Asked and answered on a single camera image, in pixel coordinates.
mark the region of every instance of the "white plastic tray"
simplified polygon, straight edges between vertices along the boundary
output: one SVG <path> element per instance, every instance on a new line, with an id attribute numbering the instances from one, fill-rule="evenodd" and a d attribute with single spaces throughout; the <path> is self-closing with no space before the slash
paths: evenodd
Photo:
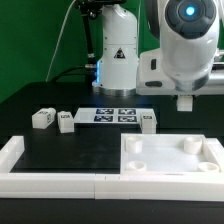
<path id="1" fill-rule="evenodd" d="M 138 136 L 142 138 L 142 152 L 128 153 L 126 151 L 125 140 L 128 137 Z M 200 154 L 191 155 L 184 151 L 184 140 L 187 137 L 199 137 L 202 139 L 202 151 Z M 206 140 L 203 135 L 128 135 L 123 134 L 121 140 L 121 173 L 130 173 L 127 165 L 130 162 L 145 164 L 144 173 L 149 172 L 164 172 L 164 173 L 183 173 L 197 172 L 199 163 L 211 162 L 220 166 L 223 169 L 222 159 L 219 154 L 216 156 L 217 150 L 211 146 L 219 145 L 217 140 Z"/>
<path id="2" fill-rule="evenodd" d="M 122 135 L 119 175 L 10 173 L 24 151 L 23 137 L 14 136 L 0 151 L 0 197 L 224 202 L 224 149 L 217 139 L 201 136 L 203 153 L 195 156 L 194 162 L 189 162 L 179 152 L 186 135 L 142 135 L 143 154 L 138 159 L 144 160 L 148 168 L 139 172 L 125 170 L 125 163 L 137 159 L 124 151 L 127 136 L 131 135 Z M 178 166 L 174 165 L 176 160 L 181 161 Z M 218 164 L 222 172 L 195 172 L 196 164 L 204 160 Z"/>

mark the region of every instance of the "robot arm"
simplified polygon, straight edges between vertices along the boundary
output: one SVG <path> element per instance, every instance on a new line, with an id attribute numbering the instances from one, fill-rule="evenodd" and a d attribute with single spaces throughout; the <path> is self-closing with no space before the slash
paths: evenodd
<path id="1" fill-rule="evenodd" d="M 141 55 L 137 92 L 200 94 L 201 88 L 209 83 L 217 52 L 216 0 L 146 0 L 145 5 L 150 29 L 159 38 L 160 48 Z M 156 66 L 147 68 L 145 63 L 150 60 Z"/>

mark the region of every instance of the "green background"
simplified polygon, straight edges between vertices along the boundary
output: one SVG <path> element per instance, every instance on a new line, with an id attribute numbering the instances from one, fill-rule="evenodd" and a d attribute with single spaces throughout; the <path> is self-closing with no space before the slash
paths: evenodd
<path id="1" fill-rule="evenodd" d="M 123 7 L 138 17 L 140 0 Z M 45 81 L 65 13 L 71 0 L 2 0 L 0 7 L 0 102 L 30 82 Z M 149 33 L 144 4 L 140 19 L 139 53 L 159 47 Z M 97 58 L 102 54 L 101 18 L 91 21 Z M 220 48 L 224 48 L 221 29 Z M 73 66 L 86 63 L 86 41 L 79 10 L 72 9 L 51 78 Z M 72 78 L 83 81 L 82 77 Z"/>

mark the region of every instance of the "black tabletop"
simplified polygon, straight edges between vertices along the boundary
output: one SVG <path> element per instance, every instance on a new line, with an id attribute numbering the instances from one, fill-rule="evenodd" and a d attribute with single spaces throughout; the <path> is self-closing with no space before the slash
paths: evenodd
<path id="1" fill-rule="evenodd" d="M 119 173 L 120 134 L 138 125 L 76 125 L 61 134 L 55 121 L 32 129 L 41 108 L 152 108 L 158 134 L 203 134 L 224 145 L 224 96 L 196 96 L 193 112 L 177 112 L 175 96 L 112 97 L 82 83 L 32 83 L 0 104 L 0 146 L 23 135 L 25 153 L 12 172 Z M 224 203 L 150 200 L 0 199 L 1 223 L 223 223 Z"/>

